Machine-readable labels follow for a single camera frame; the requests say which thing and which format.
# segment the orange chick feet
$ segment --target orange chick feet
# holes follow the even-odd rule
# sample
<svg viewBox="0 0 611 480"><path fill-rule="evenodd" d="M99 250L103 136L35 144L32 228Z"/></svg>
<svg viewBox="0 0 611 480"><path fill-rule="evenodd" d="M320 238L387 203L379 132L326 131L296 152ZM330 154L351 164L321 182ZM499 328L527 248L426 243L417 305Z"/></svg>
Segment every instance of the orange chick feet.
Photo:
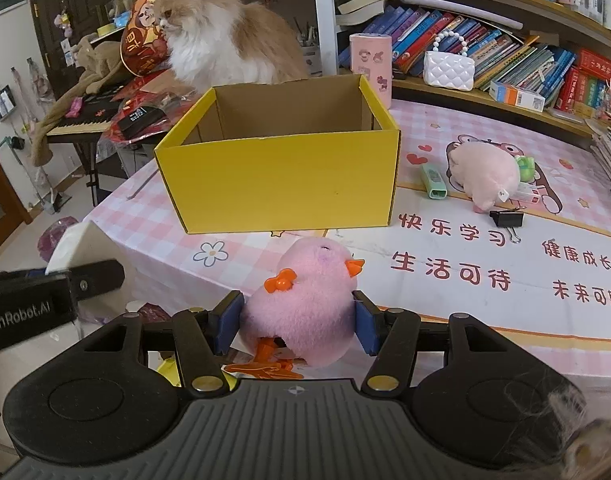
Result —
<svg viewBox="0 0 611 480"><path fill-rule="evenodd" d="M259 340L256 354L250 363L227 365L224 370L231 374L246 374L255 379L303 379L301 374L292 371L292 359L269 361L276 348L274 338L263 337Z"/></svg>

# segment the orange beak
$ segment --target orange beak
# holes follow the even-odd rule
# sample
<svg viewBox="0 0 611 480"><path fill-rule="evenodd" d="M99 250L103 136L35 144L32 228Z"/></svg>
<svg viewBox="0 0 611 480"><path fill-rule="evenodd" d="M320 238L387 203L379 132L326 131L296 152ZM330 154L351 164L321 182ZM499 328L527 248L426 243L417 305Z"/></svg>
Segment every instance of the orange beak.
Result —
<svg viewBox="0 0 611 480"><path fill-rule="evenodd" d="M361 272L364 264L365 260L346 260L346 267L348 267L350 278L354 278Z"/></svg>

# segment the white pearl handbag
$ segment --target white pearl handbag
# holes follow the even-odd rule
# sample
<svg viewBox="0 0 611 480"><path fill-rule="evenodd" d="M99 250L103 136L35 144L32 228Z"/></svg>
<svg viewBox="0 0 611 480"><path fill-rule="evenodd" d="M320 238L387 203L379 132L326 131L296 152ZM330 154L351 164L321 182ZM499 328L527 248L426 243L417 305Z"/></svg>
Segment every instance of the white pearl handbag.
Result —
<svg viewBox="0 0 611 480"><path fill-rule="evenodd" d="M457 36L453 30L441 32L434 38L432 51L423 59L423 81L430 86L470 91L474 86L474 59L467 57L467 42L458 36L460 54L439 52L439 43L444 38Z"/></svg>

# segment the black binder clip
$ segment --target black binder clip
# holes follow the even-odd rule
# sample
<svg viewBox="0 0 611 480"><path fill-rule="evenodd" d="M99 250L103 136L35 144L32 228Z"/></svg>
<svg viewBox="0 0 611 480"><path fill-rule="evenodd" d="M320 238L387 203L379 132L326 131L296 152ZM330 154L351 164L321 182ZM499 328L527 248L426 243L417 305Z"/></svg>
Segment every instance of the black binder clip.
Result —
<svg viewBox="0 0 611 480"><path fill-rule="evenodd" d="M501 211L490 211L490 218L493 219L496 227L505 227L509 233L509 241L513 244L521 243L521 238L514 229L515 227L523 226L523 213L520 209L525 209L525 206Z"/></svg>

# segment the green plush toy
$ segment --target green plush toy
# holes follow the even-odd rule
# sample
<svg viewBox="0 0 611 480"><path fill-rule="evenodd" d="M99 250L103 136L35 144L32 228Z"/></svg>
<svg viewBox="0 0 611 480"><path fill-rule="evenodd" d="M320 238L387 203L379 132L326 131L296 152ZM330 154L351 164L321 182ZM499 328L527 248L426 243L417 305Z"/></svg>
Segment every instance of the green plush toy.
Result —
<svg viewBox="0 0 611 480"><path fill-rule="evenodd" d="M519 165L521 182L532 182L535 179L535 158L533 156L517 155L514 159Z"/></svg>

